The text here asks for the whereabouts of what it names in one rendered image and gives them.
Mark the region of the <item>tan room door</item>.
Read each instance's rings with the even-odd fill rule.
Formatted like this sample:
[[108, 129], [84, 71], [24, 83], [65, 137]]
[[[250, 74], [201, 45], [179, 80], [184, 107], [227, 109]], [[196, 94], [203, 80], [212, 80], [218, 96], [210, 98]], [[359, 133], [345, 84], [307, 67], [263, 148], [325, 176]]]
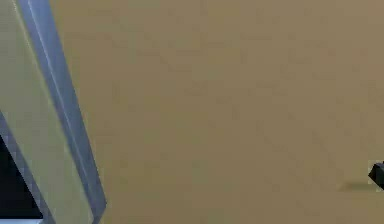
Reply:
[[102, 224], [384, 224], [384, 0], [50, 0]]

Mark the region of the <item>dark grey-framed window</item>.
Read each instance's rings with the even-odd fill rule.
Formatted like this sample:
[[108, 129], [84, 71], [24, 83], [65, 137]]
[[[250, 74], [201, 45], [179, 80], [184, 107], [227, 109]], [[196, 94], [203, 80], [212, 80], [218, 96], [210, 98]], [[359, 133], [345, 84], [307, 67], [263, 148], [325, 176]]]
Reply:
[[0, 224], [56, 224], [1, 112]]

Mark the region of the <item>grey door frame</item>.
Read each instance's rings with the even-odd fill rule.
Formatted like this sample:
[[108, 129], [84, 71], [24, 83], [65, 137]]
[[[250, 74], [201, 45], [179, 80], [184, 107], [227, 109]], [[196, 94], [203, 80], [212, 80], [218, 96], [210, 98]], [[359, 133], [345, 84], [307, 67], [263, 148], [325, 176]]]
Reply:
[[94, 218], [99, 224], [107, 201], [49, 0], [16, 0]]

